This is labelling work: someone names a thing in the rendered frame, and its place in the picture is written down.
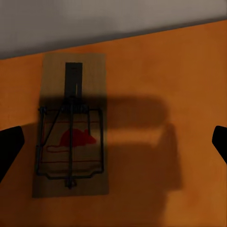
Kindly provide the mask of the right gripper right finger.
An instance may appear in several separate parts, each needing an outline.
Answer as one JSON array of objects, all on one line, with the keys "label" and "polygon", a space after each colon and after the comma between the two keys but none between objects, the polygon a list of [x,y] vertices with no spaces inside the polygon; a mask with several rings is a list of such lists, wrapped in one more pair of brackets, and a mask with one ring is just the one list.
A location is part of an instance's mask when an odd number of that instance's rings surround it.
[{"label": "right gripper right finger", "polygon": [[227,127],[216,126],[212,143],[227,164]]}]

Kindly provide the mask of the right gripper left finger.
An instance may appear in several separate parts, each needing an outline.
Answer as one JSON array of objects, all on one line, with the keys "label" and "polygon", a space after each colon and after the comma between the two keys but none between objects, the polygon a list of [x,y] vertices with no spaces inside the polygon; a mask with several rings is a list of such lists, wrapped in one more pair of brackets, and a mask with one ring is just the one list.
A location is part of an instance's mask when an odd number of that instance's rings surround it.
[{"label": "right gripper left finger", "polygon": [[20,126],[0,131],[0,183],[25,143]]}]

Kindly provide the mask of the mousetrap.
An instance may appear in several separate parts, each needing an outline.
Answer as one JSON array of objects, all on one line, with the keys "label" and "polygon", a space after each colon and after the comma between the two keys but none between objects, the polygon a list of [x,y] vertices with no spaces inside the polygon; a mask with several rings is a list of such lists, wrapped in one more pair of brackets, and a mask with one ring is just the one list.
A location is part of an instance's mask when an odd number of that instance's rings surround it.
[{"label": "mousetrap", "polygon": [[105,53],[44,52],[32,198],[109,195]]}]

